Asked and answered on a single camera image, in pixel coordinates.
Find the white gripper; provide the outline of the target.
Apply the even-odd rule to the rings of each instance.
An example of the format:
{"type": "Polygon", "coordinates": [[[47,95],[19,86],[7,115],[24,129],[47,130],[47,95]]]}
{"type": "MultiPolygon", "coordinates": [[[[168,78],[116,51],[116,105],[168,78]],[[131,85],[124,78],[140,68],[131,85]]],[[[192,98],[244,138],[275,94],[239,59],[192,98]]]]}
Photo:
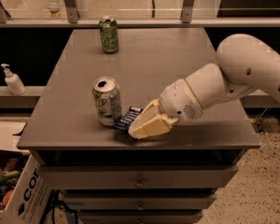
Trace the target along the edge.
{"type": "Polygon", "coordinates": [[[135,139],[165,134],[177,122],[188,123],[202,114],[203,109],[188,82],[179,79],[164,89],[160,100],[154,99],[146,106],[130,125],[128,134],[135,139]]]}

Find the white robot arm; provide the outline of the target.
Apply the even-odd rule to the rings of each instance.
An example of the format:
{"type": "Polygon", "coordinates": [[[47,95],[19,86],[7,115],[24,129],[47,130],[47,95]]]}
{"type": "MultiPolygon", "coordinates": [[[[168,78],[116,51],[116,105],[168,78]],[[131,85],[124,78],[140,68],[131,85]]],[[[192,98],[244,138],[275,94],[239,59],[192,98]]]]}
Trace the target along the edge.
{"type": "Polygon", "coordinates": [[[252,35],[226,37],[217,61],[166,87],[132,122],[135,139],[170,132],[179,121],[191,121],[204,110],[261,90],[280,103],[280,54],[252,35]]]}

